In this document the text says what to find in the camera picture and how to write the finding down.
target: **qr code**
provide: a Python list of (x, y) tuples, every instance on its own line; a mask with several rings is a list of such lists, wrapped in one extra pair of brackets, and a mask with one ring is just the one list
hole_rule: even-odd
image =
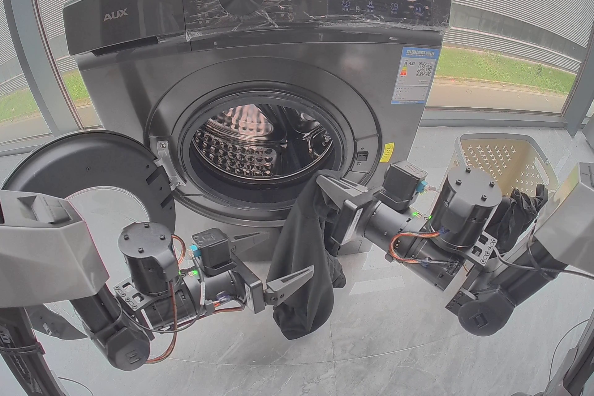
[(417, 76), (431, 76), (433, 72), (433, 62), (419, 61), (419, 66), (416, 69)]

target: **gray tile floor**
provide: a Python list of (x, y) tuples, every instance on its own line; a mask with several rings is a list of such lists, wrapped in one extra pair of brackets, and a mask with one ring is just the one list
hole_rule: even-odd
[[(467, 132), (502, 129), (420, 129), (410, 161), (427, 170), (436, 186), (450, 162), (454, 140)], [(583, 135), (563, 130), (506, 129), (534, 137), (555, 172), (564, 179), (578, 161), (594, 161)], [(0, 178), (20, 157), (0, 158)], [(432, 196), (417, 203), (429, 211)], [(129, 199), (99, 191), (81, 196), (76, 206), (85, 215), (111, 282), (126, 274), (116, 249), (119, 229), (144, 220)], [(200, 219), (179, 210), (184, 227), (200, 228)], [(553, 349), (569, 327), (588, 318), (594, 306), (594, 282), (561, 275), (519, 306), (509, 323), (492, 337), (464, 332), (441, 303), (439, 292), (382, 252), (341, 257), (348, 284), (336, 290), (330, 320), (316, 333), (285, 340), (271, 318), (223, 314), (204, 320), (180, 335), (173, 356), (164, 363), (120, 372), (89, 340), (60, 341), (41, 335), (50, 367), (59, 375), (84, 382), (96, 396), (156, 395), (456, 395), (509, 396), (542, 391)], [(265, 276), (265, 263), (250, 263)], [(560, 346), (555, 367), (577, 341), (574, 332)], [(153, 344), (159, 354), (169, 343)], [(0, 364), (0, 395), (18, 396), (20, 388)], [(84, 390), (66, 382), (71, 396)]]

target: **door hinge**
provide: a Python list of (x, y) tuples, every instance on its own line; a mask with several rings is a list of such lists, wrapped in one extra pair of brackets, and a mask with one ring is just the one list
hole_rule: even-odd
[(178, 186), (184, 186), (186, 184), (185, 180), (179, 176), (177, 170), (175, 170), (174, 163), (171, 161), (169, 142), (167, 140), (157, 141), (157, 157), (154, 164), (164, 168), (169, 177), (169, 186), (171, 189), (175, 190)]

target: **grass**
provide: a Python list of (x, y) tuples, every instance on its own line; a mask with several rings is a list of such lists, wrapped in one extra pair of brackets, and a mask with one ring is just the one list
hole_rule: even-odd
[[(90, 101), (87, 88), (78, 71), (64, 74), (63, 80), (72, 101), (75, 103)], [(38, 112), (39, 108), (29, 89), (0, 97), (0, 122), (12, 118), (24, 118)]]
[(538, 63), (509, 58), (493, 51), (444, 47), (436, 76), (505, 82), (567, 94), (575, 74)]
[[(444, 47), (437, 66), (438, 77), (487, 80), (516, 84), (543, 91), (567, 94), (575, 74), (515, 58), (494, 51), (474, 51)], [(88, 103), (87, 88), (78, 71), (64, 74), (64, 84), (77, 104)], [(28, 89), (0, 97), (0, 122), (38, 113), (39, 109)]]

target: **road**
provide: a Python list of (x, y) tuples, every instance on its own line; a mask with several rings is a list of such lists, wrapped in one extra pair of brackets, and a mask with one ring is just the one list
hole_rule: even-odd
[(513, 84), (435, 80), (427, 107), (472, 107), (558, 113), (566, 97), (559, 93), (540, 93)]

